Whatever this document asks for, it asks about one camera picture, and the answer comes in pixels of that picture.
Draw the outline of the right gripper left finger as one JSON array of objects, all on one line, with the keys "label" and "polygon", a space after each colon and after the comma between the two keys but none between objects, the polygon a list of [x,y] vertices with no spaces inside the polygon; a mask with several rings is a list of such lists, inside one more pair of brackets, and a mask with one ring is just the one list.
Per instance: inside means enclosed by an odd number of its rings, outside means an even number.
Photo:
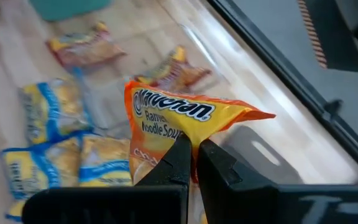
[{"label": "right gripper left finger", "polygon": [[191,142],[181,135],[133,187],[65,187],[33,195],[24,224],[179,224],[188,221]]}]

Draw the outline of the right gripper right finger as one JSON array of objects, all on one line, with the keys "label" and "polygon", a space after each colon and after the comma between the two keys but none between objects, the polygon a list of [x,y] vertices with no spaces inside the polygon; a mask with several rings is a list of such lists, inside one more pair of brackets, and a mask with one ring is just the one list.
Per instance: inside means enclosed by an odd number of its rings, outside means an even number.
[{"label": "right gripper right finger", "polygon": [[210,140],[197,173],[208,223],[358,224],[358,185],[277,184]]}]

